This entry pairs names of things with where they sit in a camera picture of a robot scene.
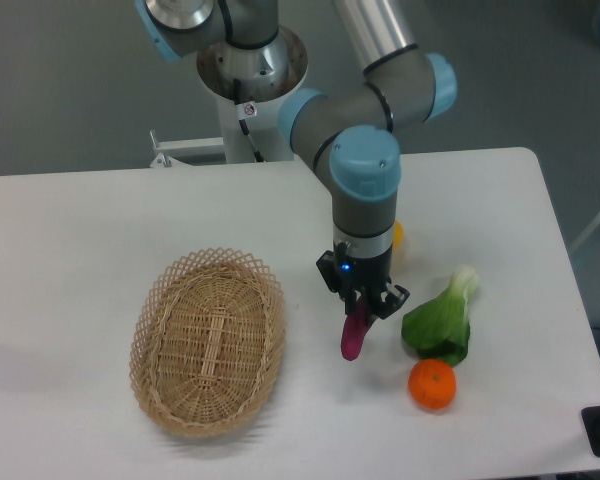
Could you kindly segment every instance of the orange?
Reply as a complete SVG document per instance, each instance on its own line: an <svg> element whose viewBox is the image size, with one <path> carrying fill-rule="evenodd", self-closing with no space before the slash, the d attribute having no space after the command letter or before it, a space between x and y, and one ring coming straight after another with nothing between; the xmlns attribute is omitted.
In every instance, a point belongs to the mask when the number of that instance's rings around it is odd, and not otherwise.
<svg viewBox="0 0 600 480"><path fill-rule="evenodd" d="M421 360L411 370L408 389L420 405L439 410L456 396L456 375L442 360Z"/></svg>

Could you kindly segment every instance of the blue joint cap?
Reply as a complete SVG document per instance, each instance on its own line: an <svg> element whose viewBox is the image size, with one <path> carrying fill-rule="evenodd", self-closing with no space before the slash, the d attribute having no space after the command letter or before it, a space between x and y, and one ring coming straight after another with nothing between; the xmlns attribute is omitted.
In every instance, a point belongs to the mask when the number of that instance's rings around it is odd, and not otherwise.
<svg viewBox="0 0 600 480"><path fill-rule="evenodd" d="M451 108L458 96L458 81L453 67L446 58L439 53L428 53L426 57L431 62L436 77L436 95L431 114L427 118L430 120Z"/></svg>
<svg viewBox="0 0 600 480"><path fill-rule="evenodd" d="M386 130L351 127L333 141L329 168L335 184L350 197L369 203L385 200L400 184L400 146Z"/></svg>
<svg viewBox="0 0 600 480"><path fill-rule="evenodd" d="M147 33L153 40L153 44L160 52L163 60L167 62L175 62L176 60L180 60L180 57L173 49L169 46L167 41L160 35L160 32L153 24L151 17L149 16L149 12L147 12L147 8L145 7L144 0L136 0L135 2L136 10L138 11L138 15L140 15L140 19L144 24L144 27L147 29Z"/></svg>
<svg viewBox="0 0 600 480"><path fill-rule="evenodd" d="M324 94L314 88L301 88L297 92L292 93L280 107L280 111L278 112L278 130L280 130L280 133L292 148L291 133L293 132L293 125L296 123L296 118L298 118L304 106L316 97L324 97Z"/></svg>

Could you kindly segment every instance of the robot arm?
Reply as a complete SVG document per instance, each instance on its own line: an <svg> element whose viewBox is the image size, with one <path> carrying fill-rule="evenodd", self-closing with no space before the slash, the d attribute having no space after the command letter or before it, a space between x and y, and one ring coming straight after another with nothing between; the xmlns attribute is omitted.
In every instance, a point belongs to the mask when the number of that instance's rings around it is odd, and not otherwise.
<svg viewBox="0 0 600 480"><path fill-rule="evenodd" d="M277 0L136 0L135 5L166 60L223 40L238 48L259 48L278 33Z"/></svg>
<svg viewBox="0 0 600 480"><path fill-rule="evenodd" d="M317 266L345 303L342 353L355 359L377 318L406 301L389 276L400 150L389 133L423 122L455 101L453 69L424 55L392 0L336 0L365 83L340 99L303 89L282 106L279 127L331 192L333 251Z"/></svg>

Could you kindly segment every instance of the yellow object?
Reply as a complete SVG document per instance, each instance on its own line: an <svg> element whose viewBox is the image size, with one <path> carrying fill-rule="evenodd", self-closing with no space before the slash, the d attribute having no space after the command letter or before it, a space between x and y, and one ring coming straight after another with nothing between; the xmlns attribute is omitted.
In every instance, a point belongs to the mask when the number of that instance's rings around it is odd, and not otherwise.
<svg viewBox="0 0 600 480"><path fill-rule="evenodd" d="M396 220L393 228L393 248L398 248L404 238L404 228L402 224Z"/></svg>

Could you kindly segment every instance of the metal bracket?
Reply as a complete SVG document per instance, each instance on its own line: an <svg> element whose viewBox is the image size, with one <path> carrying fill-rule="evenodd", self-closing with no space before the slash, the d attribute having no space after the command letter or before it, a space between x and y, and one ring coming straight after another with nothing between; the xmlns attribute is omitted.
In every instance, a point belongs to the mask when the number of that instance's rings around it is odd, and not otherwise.
<svg viewBox="0 0 600 480"><path fill-rule="evenodd" d="M173 165L173 161L178 158L191 159L192 157L224 154L222 137L160 142L155 130L149 131L149 136L151 137L153 153L156 156L151 166L161 164L169 168Z"/></svg>

